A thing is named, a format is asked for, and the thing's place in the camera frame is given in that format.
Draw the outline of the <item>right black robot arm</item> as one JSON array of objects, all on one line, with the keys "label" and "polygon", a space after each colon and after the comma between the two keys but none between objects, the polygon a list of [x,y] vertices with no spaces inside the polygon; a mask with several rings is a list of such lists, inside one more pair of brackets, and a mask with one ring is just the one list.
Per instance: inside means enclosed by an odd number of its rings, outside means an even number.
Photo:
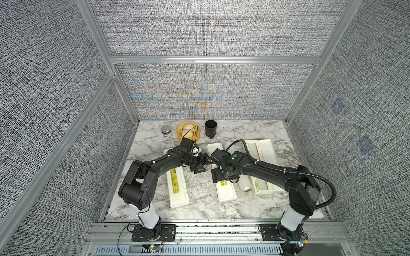
[{"label": "right black robot arm", "polygon": [[303,165],[287,168],[263,162],[251,156],[242,139],[231,145],[243,143],[245,152],[215,149],[208,157],[217,167],[212,170],[214,181],[239,180],[240,176],[251,176],[274,184],[288,193],[289,204],[280,218],[275,231],[283,241],[294,240],[303,224],[313,213],[336,199],[336,188],[328,179],[311,173]]}]

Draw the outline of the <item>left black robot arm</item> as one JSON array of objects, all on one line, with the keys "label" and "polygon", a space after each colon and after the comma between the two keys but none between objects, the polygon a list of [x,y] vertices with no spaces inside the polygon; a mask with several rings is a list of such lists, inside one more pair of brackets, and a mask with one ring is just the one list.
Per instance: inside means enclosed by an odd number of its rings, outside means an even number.
[{"label": "left black robot arm", "polygon": [[205,172],[211,161],[206,153],[189,153],[170,149],[165,155],[152,161],[134,161],[118,190],[123,201],[133,207],[139,219],[136,226],[148,239],[161,235],[161,218],[151,206],[160,176],[172,169],[188,166],[193,172]]}]

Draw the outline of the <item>yellow bowl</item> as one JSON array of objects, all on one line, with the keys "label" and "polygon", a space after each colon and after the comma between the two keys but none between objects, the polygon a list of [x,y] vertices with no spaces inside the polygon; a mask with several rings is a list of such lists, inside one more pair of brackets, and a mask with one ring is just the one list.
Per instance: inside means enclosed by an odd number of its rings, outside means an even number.
[{"label": "yellow bowl", "polygon": [[198,142],[200,139],[199,125],[192,121],[182,122],[176,128],[176,135],[179,142],[181,142],[183,138]]}]

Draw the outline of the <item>black cup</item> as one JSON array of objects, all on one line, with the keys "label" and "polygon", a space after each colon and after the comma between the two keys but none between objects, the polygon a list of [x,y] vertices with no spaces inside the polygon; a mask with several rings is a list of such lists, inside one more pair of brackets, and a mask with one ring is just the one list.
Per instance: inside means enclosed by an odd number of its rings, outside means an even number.
[{"label": "black cup", "polygon": [[207,120],[205,122],[205,132],[209,139],[213,139],[217,133],[217,122],[215,120]]}]

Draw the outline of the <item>small silver lidded jar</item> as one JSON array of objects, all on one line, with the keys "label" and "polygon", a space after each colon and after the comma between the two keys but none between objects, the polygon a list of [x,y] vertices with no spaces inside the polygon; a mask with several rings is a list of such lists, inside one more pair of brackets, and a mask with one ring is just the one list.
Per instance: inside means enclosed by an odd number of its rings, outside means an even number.
[{"label": "small silver lidded jar", "polygon": [[172,137],[172,128],[169,125],[164,125],[161,128],[161,133],[165,138],[171,138]]}]

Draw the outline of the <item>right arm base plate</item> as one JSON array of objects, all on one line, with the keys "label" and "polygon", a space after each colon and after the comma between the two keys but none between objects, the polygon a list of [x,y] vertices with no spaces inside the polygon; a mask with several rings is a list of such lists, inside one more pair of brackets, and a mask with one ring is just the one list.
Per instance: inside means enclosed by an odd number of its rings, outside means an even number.
[{"label": "right arm base plate", "polygon": [[293,241],[299,241],[302,236],[304,237],[304,239],[308,237],[302,228],[300,229],[298,234],[296,234],[296,232],[287,233],[287,231],[284,229],[277,231],[276,230],[277,225],[278,223],[260,224],[258,226],[258,230],[262,236],[263,241],[265,242],[273,242],[273,241],[286,242],[289,239],[292,239]]}]

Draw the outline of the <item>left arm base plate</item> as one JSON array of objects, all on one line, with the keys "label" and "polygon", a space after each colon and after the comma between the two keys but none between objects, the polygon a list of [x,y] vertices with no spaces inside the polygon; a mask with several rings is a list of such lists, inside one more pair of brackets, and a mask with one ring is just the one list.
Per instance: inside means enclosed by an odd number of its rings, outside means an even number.
[{"label": "left arm base plate", "polygon": [[174,242],[176,225],[159,224],[154,229],[148,229],[138,224],[133,228],[132,242]]}]

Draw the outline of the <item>aluminium front rail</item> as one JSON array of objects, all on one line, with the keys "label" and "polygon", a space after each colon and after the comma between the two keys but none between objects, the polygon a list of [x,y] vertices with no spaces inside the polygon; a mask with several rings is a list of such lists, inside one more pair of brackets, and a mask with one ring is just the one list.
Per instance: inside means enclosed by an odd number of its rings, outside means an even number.
[{"label": "aluminium front rail", "polygon": [[299,241],[265,242],[260,224],[276,220],[164,221],[176,225],[174,242],[132,242],[133,223],[91,225],[83,256],[357,256],[359,252],[344,223],[307,221],[307,238]]}]

